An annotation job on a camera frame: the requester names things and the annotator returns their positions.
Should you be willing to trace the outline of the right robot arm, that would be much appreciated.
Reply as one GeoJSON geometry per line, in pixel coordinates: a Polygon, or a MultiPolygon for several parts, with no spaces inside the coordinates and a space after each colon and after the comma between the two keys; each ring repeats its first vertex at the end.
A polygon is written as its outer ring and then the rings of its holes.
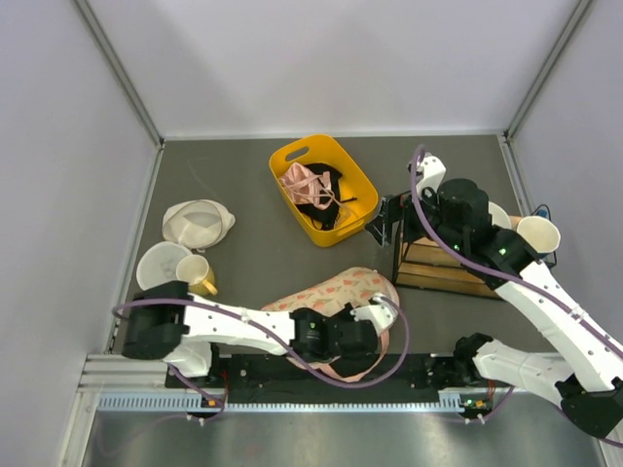
{"type": "Polygon", "coordinates": [[[457,378],[493,379],[556,406],[577,428],[606,439],[622,422],[622,346],[607,336],[563,289],[516,232],[493,224],[489,197],[474,182],[453,179],[433,188],[385,197],[367,231],[382,246],[401,223],[406,240],[427,237],[499,298],[519,310],[557,350],[528,353],[484,334],[460,339],[457,378]]]}

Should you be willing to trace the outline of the floral mesh laundry bag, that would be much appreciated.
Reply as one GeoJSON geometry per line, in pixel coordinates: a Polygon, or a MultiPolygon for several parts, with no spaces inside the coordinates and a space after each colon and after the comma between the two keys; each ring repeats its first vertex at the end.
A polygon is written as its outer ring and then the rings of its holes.
{"type": "MultiPolygon", "coordinates": [[[[399,296],[391,282],[375,269],[353,267],[346,269],[334,277],[318,283],[311,288],[299,291],[261,308],[262,311],[285,312],[299,307],[309,307],[321,315],[331,318],[337,315],[346,305],[356,307],[367,305],[375,294],[383,294],[400,305],[399,296]]],[[[372,372],[383,360],[389,346],[389,331],[377,337],[377,343],[381,346],[379,356],[374,363],[364,363],[363,370],[355,373],[347,370],[346,375],[341,375],[337,370],[338,363],[345,363],[345,357],[335,357],[328,363],[311,363],[315,370],[321,371],[326,376],[344,383],[361,381],[372,372]]]]}

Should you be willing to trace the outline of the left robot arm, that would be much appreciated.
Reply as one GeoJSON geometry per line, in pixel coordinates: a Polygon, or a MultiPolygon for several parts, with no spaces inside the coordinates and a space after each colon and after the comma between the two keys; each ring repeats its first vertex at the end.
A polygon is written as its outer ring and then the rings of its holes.
{"type": "Polygon", "coordinates": [[[220,376],[219,344],[288,356],[319,370],[346,357],[383,352],[395,315],[379,298],[346,303],[332,316],[298,305],[278,311],[220,305],[173,280],[134,295],[123,306],[127,322],[122,355],[163,361],[207,386],[220,376]]]}

